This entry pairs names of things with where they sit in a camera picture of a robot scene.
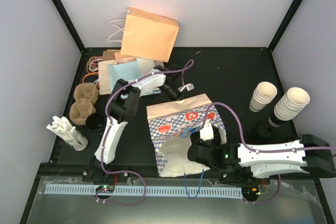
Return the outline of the blue checkered paper bag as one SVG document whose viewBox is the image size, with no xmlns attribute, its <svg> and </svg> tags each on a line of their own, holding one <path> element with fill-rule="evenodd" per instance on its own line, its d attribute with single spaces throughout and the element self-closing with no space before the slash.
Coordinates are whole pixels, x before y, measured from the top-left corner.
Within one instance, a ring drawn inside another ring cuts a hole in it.
<svg viewBox="0 0 336 224">
<path fill-rule="evenodd" d="M 191 146 L 191 134 L 200 132 L 206 123 L 218 129 L 222 143 L 226 143 L 226 130 L 216 108 L 211 107 L 205 113 L 211 103 L 203 93 L 146 107 L 160 177 L 180 177 L 210 170 L 203 164 L 189 161 L 187 151 Z"/>
</svg>

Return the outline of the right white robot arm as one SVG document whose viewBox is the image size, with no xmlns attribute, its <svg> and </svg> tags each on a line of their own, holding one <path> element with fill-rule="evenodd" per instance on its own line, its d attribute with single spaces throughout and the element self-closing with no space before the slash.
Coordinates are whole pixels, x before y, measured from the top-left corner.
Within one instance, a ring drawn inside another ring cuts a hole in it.
<svg viewBox="0 0 336 224">
<path fill-rule="evenodd" d="M 305 134 L 301 139 L 287 143 L 248 145 L 238 116 L 226 104 L 225 107 L 236 119 L 240 143 L 222 143 L 219 128 L 205 123 L 191 132 L 191 146 L 187 158 L 212 170 L 233 173 L 245 183 L 265 179 L 273 175 L 304 174 L 313 178 L 335 177 L 335 155 L 326 141 Z"/>
</svg>

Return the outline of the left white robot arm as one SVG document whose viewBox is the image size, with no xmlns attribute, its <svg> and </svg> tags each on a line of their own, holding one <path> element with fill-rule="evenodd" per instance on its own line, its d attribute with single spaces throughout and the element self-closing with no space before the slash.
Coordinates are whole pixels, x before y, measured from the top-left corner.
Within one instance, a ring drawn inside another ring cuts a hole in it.
<svg viewBox="0 0 336 224">
<path fill-rule="evenodd" d="M 191 68 L 194 60 L 189 60 L 184 68 L 169 70 L 157 65 L 149 73 L 131 81 L 117 80 L 105 107 L 107 116 L 106 127 L 101 143 L 95 152 L 96 160 L 101 164 L 94 169 L 94 175 L 102 182 L 108 181 L 113 174 L 111 166 L 123 130 L 132 120 L 138 110 L 140 97 L 146 93 L 159 89 L 171 101 L 183 99 L 183 94 L 194 89 L 191 83 L 182 81 L 181 87 L 176 87 L 174 82 L 178 77 L 184 79 L 184 72 Z"/>
</svg>

